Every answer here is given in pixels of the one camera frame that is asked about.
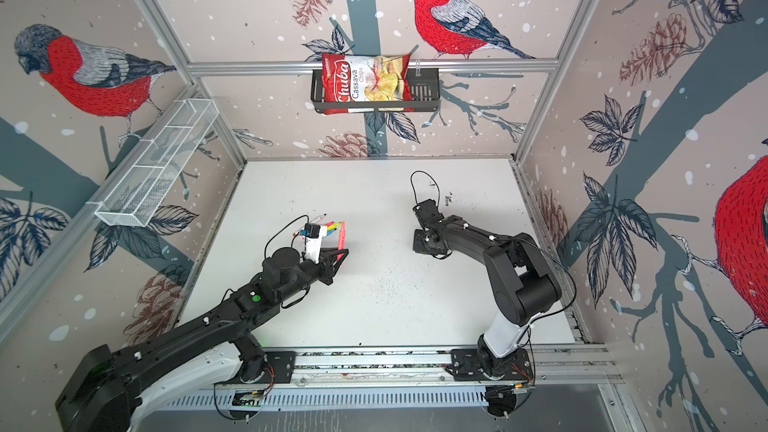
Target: robotic arm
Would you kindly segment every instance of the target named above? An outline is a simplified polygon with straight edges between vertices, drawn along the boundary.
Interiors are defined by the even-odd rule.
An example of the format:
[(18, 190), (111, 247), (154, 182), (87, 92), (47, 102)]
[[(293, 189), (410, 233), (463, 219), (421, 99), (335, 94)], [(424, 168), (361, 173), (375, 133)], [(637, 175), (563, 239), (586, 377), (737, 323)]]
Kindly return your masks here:
[(107, 345), (91, 350), (56, 400), (63, 430), (122, 432), (200, 387), (264, 379), (269, 357), (250, 332), (300, 302), (283, 306), (312, 283), (331, 285), (348, 254), (322, 248), (315, 260), (302, 261), (294, 248), (280, 248), (249, 284), (198, 318), (115, 352)]
[[(413, 211), (422, 226), (414, 231), (414, 252), (436, 258), (461, 252), (484, 264), (499, 310), (491, 327), (480, 336), (476, 353), (452, 351), (456, 369), (450, 371), (454, 378), (477, 380), (476, 373), (482, 373), (491, 379), (519, 379), (516, 376), (521, 370), (529, 370), (520, 341), (531, 322), (562, 296), (533, 237), (495, 235), (470, 226), (459, 216), (444, 217), (432, 199), (420, 202)], [(515, 268), (522, 267), (525, 273), (518, 275)], [(530, 373), (521, 375), (530, 377)]]

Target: red chip bag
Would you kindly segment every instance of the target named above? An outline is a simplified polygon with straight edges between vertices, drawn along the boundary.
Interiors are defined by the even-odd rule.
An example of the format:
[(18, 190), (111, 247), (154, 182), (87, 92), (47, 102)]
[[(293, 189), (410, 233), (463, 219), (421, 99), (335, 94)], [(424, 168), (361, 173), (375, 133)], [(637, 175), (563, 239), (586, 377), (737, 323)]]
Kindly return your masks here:
[[(339, 56), (322, 54), (322, 87), (326, 102), (380, 102), (411, 100), (406, 82), (411, 55)], [(403, 108), (380, 109), (402, 111)], [(328, 109), (325, 114), (373, 112), (373, 109)]]

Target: white wire basket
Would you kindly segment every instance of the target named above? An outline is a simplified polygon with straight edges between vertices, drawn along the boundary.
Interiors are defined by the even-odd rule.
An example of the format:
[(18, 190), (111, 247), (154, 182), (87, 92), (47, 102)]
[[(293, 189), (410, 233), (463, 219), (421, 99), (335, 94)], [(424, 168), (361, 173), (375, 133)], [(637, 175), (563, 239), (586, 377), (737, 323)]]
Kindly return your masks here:
[(109, 226), (146, 227), (200, 145), (219, 110), (213, 100), (186, 99), (96, 211)]

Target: white table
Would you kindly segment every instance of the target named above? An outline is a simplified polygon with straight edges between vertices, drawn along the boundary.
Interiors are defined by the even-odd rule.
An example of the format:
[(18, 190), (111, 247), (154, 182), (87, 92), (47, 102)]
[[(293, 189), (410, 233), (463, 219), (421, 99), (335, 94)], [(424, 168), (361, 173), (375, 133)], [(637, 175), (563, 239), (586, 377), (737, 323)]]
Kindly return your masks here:
[[(266, 241), (288, 221), (325, 213), (327, 222), (346, 221), (350, 255), (330, 287), (315, 283), (300, 304), (254, 331), (264, 347), (476, 344), (497, 311), (488, 274), (461, 253), (439, 261), (412, 251), (418, 222), (408, 178), (417, 169), (439, 184), (446, 216), (490, 232), (534, 235), (506, 159), (249, 162), (181, 321), (261, 272)], [(419, 200), (437, 196), (423, 174), (414, 183)], [(268, 254), (289, 245), (300, 226), (279, 235)], [(335, 233), (324, 246), (337, 240)], [(560, 308), (556, 303), (552, 310)], [(557, 314), (536, 323), (532, 342), (572, 344), (574, 338)]]

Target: black plastic shelf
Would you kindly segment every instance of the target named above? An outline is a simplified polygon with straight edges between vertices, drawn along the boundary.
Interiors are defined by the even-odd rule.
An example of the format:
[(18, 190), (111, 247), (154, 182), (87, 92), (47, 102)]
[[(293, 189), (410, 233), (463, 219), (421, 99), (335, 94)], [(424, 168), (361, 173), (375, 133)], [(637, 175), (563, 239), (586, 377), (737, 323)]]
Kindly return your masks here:
[(395, 112), (386, 109), (404, 109), (402, 112), (434, 112), (440, 107), (440, 81), (438, 69), (420, 69), (416, 75), (414, 69), (406, 72), (406, 82), (414, 100), (391, 100), (380, 102), (325, 102), (322, 87), (322, 71), (312, 72), (311, 99), (315, 112), (324, 113), (328, 109), (373, 109), (374, 112)]

